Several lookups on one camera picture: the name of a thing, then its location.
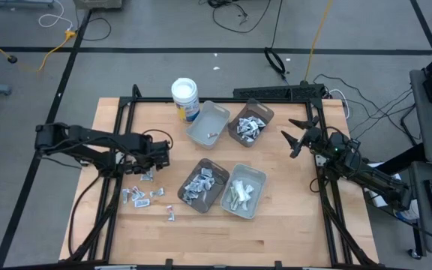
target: gray plastic bin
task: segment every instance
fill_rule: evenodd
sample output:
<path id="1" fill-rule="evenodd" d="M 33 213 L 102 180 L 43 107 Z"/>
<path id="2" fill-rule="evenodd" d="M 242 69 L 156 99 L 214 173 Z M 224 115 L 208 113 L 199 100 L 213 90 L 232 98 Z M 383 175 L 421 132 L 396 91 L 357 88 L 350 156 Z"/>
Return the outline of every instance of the gray plastic bin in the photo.
<path id="1" fill-rule="evenodd" d="M 183 200 L 183 194 L 186 191 L 185 186 L 187 186 L 196 177 L 196 175 L 201 173 L 201 168 L 212 169 L 215 181 L 211 189 L 207 191 L 206 194 L 202 194 L 203 192 L 201 192 L 201 195 L 197 199 L 193 199 L 191 202 L 190 206 L 202 214 L 209 210 L 213 202 L 218 197 L 219 193 L 221 193 L 221 191 L 224 189 L 224 185 L 230 178 L 230 173 L 211 160 L 203 158 L 198 162 L 191 174 L 187 177 L 186 181 L 184 181 L 183 185 L 179 188 L 178 198 L 180 200 Z"/>
<path id="2" fill-rule="evenodd" d="M 242 180 L 243 186 L 253 186 L 254 190 L 250 194 L 251 199 L 247 201 L 247 211 L 243 210 L 239 206 L 235 211 L 231 210 L 230 203 L 227 202 L 227 197 L 231 196 L 230 187 L 234 180 Z M 266 183 L 266 174 L 257 169 L 253 169 L 250 166 L 244 164 L 236 164 L 232 169 L 231 176 L 224 189 L 223 197 L 221 198 L 221 207 L 234 215 L 238 215 L 242 218 L 252 219 L 256 215 L 256 209 L 258 202 L 260 201 L 261 194 L 263 194 L 264 184 Z"/>
<path id="3" fill-rule="evenodd" d="M 195 142 L 206 149 L 215 147 L 216 142 L 224 131 L 231 112 L 212 101 L 202 104 L 199 115 L 193 124 L 186 129 L 186 134 Z M 216 133 L 217 136 L 208 138 L 208 134 Z"/>
<path id="4" fill-rule="evenodd" d="M 254 143 L 261 137 L 261 134 L 253 141 L 248 142 L 245 139 L 242 139 L 241 136 L 239 136 L 237 130 L 237 127 L 239 125 L 239 119 L 240 118 L 248 118 L 250 116 L 257 117 L 261 119 L 266 125 L 273 119 L 273 116 L 275 116 L 275 112 L 273 112 L 271 109 L 269 109 L 267 106 L 260 103 L 258 100 L 255 100 L 254 98 L 250 98 L 247 100 L 246 106 L 239 112 L 239 114 L 228 124 L 228 132 L 229 135 L 239 143 L 241 143 L 243 146 L 251 147 L 254 145 Z M 263 130 L 266 127 L 260 127 L 259 131 L 263 132 Z"/>

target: white cable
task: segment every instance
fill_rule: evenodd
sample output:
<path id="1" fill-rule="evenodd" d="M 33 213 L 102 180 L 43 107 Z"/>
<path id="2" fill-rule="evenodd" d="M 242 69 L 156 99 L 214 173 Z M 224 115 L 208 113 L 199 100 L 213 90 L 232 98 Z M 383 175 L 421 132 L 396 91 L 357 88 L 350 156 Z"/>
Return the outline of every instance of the white cable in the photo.
<path id="1" fill-rule="evenodd" d="M 65 7 L 63 7 L 63 4 L 61 4 L 60 1 L 58 0 L 54 0 L 54 2 L 58 3 L 61 6 L 61 14 L 58 15 L 54 15 L 54 14 L 44 14 L 43 16 L 39 17 L 39 20 L 37 21 L 39 23 L 39 25 L 41 27 L 53 27 L 59 20 L 65 20 L 67 22 L 69 22 L 71 25 L 69 26 L 69 28 L 67 29 L 68 31 L 70 31 L 73 28 L 73 22 L 71 22 L 69 19 L 63 18 L 63 14 L 65 14 Z M 41 19 L 43 19 L 44 17 L 55 17 L 56 21 L 54 21 L 53 23 L 49 24 L 49 25 L 44 25 L 43 23 L 41 23 Z"/>
<path id="2" fill-rule="evenodd" d="M 347 115 L 346 115 L 346 119 L 348 119 L 350 117 L 350 106 L 348 106 L 348 100 L 346 100 L 346 97 L 344 96 L 343 92 L 340 91 L 339 89 L 332 89 L 329 94 L 331 94 L 332 92 L 338 92 L 340 93 L 341 96 L 343 96 L 344 99 L 344 103 L 346 104 L 346 110 L 347 110 Z"/>

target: concrete floor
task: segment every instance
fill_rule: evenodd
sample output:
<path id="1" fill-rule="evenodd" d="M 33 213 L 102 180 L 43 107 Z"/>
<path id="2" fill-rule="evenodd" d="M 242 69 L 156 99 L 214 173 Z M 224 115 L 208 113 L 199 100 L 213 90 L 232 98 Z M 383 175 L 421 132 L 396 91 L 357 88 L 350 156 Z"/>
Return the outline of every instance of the concrete floor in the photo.
<path id="1" fill-rule="evenodd" d="M 76 23 L 74 4 L 60 0 L 64 16 Z M 266 0 L 242 1 L 250 21 L 259 18 Z M 418 0 L 432 31 L 432 0 Z M 275 48 L 308 49 L 325 8 L 325 0 L 283 0 L 277 28 Z M 261 24 L 249 34 L 236 34 L 217 27 L 211 19 L 212 9 L 196 0 L 126 1 L 122 11 L 95 12 L 91 18 L 104 17 L 112 25 L 112 33 L 97 42 L 83 41 L 81 47 L 115 48 L 261 48 L 271 45 L 278 15 L 279 0 L 271 2 Z M 0 46 L 55 47 L 62 42 L 66 22 L 52 28 L 41 28 L 38 17 L 58 14 L 46 7 L 10 5 L 0 8 Z M 78 12 L 79 20 L 84 12 Z M 237 10 L 217 12 L 218 20 L 238 27 Z M 92 22 L 86 38 L 107 33 L 107 26 Z M 71 48 L 71 41 L 65 47 Z M 338 0 L 335 1 L 321 32 L 317 48 L 357 50 L 431 50 L 410 0 Z M 36 67 L 44 53 L 12 52 L 20 62 Z M 313 57 L 309 78 L 317 74 L 341 77 L 362 94 L 382 106 L 409 86 L 409 71 L 420 69 L 432 55 L 346 55 L 318 54 Z M 20 189 L 34 154 L 34 128 L 42 124 L 50 111 L 53 98 L 68 62 L 69 53 L 53 54 L 43 72 L 30 73 L 10 65 L 0 55 L 0 83 L 13 87 L 13 94 L 0 96 L 0 244 L 11 217 Z M 298 84 L 305 73 L 307 54 L 280 55 L 290 71 L 290 84 Z M 129 95 L 136 83 L 144 96 L 169 96 L 172 82 L 190 77 L 198 84 L 203 97 L 230 97 L 234 88 L 282 86 L 279 76 L 269 67 L 263 54 L 255 53 L 95 53 L 77 54 L 73 70 L 62 98 L 56 121 L 91 127 L 101 97 Z M 338 81 L 320 78 L 330 89 L 340 89 L 348 99 L 365 103 L 357 93 Z M 394 109 L 413 103 L 409 96 Z M 375 112 L 365 103 L 370 112 Z M 349 103 L 349 128 L 365 120 L 365 111 Z M 399 115 L 392 118 L 398 122 Z M 413 112 L 406 120 L 417 136 L 419 126 Z M 352 132 L 357 137 L 373 122 Z M 387 119 L 361 136 L 361 153 L 372 161 L 384 161 L 410 147 L 408 139 Z M 73 162 L 58 157 L 66 163 Z M 62 239 L 71 211 L 79 171 L 41 162 L 21 222 L 10 247 L 5 266 L 52 263 L 59 257 Z M 379 259 L 387 266 L 429 269 L 432 254 L 420 261 L 407 256 L 413 248 L 413 231 L 402 223 L 372 208 L 368 209 Z"/>

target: scattered wrapper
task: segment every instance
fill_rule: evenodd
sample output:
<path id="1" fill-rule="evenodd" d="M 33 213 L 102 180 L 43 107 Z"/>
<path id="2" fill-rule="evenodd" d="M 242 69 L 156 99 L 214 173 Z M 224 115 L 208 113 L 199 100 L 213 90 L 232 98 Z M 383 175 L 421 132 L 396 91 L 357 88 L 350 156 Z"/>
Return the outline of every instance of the scattered wrapper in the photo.
<path id="1" fill-rule="evenodd" d="M 147 171 L 146 173 L 141 175 L 140 180 L 153 182 L 153 176 L 154 176 L 154 171 L 153 171 L 153 167 L 152 167 L 151 169 L 149 169 L 149 171 Z"/>
<path id="2" fill-rule="evenodd" d="M 128 194 L 131 193 L 131 190 L 129 188 L 124 188 L 122 190 L 122 193 L 123 193 L 123 204 L 126 204 L 128 203 Z"/>
<path id="3" fill-rule="evenodd" d="M 194 179 L 184 187 L 186 191 L 183 193 L 183 200 L 188 205 L 191 205 L 193 200 L 199 197 L 199 192 L 206 192 L 211 189 L 215 184 L 215 179 L 212 175 L 212 169 L 202 168 L 201 174 L 196 175 Z"/>
<path id="4" fill-rule="evenodd" d="M 265 126 L 266 124 L 263 120 L 254 116 L 240 118 L 239 125 L 236 127 L 236 132 L 243 140 L 252 143 L 260 135 L 260 131 Z"/>
<path id="5" fill-rule="evenodd" d="M 139 190 L 137 186 L 133 187 L 133 189 L 131 190 L 131 193 L 132 193 L 131 199 L 133 201 L 136 201 L 138 199 L 142 199 L 146 195 L 144 192 Z"/>
<path id="6" fill-rule="evenodd" d="M 219 133 L 208 133 L 208 139 L 211 139 L 212 137 L 216 137 Z"/>
<path id="7" fill-rule="evenodd" d="M 140 207 L 146 207 L 149 206 L 151 202 L 149 199 L 137 199 L 134 201 L 134 207 L 140 208 Z"/>
<path id="8" fill-rule="evenodd" d="M 166 209 L 168 209 L 169 212 L 169 218 L 168 221 L 174 221 L 174 211 L 173 211 L 173 206 L 172 205 L 168 205 L 166 207 Z"/>
<path id="9" fill-rule="evenodd" d="M 229 203 L 229 207 L 231 210 L 236 211 L 238 206 L 245 211 L 248 210 L 248 201 L 251 199 L 250 193 L 254 191 L 254 187 L 250 184 L 247 184 L 245 188 L 243 188 L 242 180 L 235 180 L 229 187 L 229 195 L 226 198 L 226 202 Z"/>
<path id="10" fill-rule="evenodd" d="M 164 195 L 164 188 L 160 188 L 160 189 L 158 189 L 158 190 L 156 190 L 156 191 L 150 191 L 149 192 L 149 196 L 152 198 L 152 197 L 156 197 L 156 196 L 158 196 L 158 197 L 161 197 L 161 196 L 163 196 Z"/>

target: wooden table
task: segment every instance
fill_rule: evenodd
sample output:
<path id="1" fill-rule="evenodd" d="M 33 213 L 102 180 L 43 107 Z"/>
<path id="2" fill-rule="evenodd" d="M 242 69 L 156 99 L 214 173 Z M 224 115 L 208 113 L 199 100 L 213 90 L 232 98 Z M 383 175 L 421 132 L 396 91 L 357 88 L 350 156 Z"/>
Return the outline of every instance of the wooden table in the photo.
<path id="1" fill-rule="evenodd" d="M 113 132 L 118 101 L 118 98 L 99 100 L 93 129 Z M 323 104 L 326 124 L 348 134 L 341 102 L 324 100 Z M 230 120 L 244 106 L 243 103 L 221 105 L 231 111 Z M 309 189 L 310 181 L 316 177 L 314 159 L 307 148 L 296 159 L 291 159 L 289 145 L 280 132 L 302 136 L 304 131 L 287 119 L 305 120 L 305 106 L 267 105 L 274 110 L 274 118 L 254 147 L 245 148 L 225 131 L 216 146 L 206 150 L 186 136 L 188 125 L 178 120 L 173 103 L 137 103 L 133 132 L 161 129 L 172 135 L 175 145 L 169 153 L 171 165 L 156 172 L 154 182 L 140 181 L 140 175 L 124 176 L 123 188 L 137 185 L 149 195 L 149 191 L 163 187 L 166 195 L 151 199 L 147 208 L 134 208 L 131 201 L 123 205 L 120 197 L 109 262 L 163 265 L 165 259 L 174 259 L 175 265 L 273 266 L 275 260 L 280 260 L 284 266 L 330 266 L 320 197 Z M 163 134 L 151 135 L 155 141 L 167 139 Z M 182 182 L 202 158 L 209 158 L 230 173 L 236 164 L 247 164 L 267 174 L 253 220 L 224 211 L 219 206 L 219 198 L 207 213 L 200 214 L 177 197 Z M 96 175 L 92 166 L 82 169 L 75 199 Z M 93 227 L 101 184 L 99 181 L 82 198 L 76 210 L 73 249 Z M 367 255 L 377 261 L 362 189 L 343 179 L 338 184 L 346 227 Z M 167 220 L 168 205 L 174 208 L 175 222 Z M 334 226 L 333 230 L 334 239 L 339 243 L 340 236 Z M 101 257 L 105 235 L 104 229 L 97 258 Z M 68 232 L 61 258 L 68 257 L 67 239 Z M 343 262 L 340 245 L 338 247 L 338 258 Z"/>

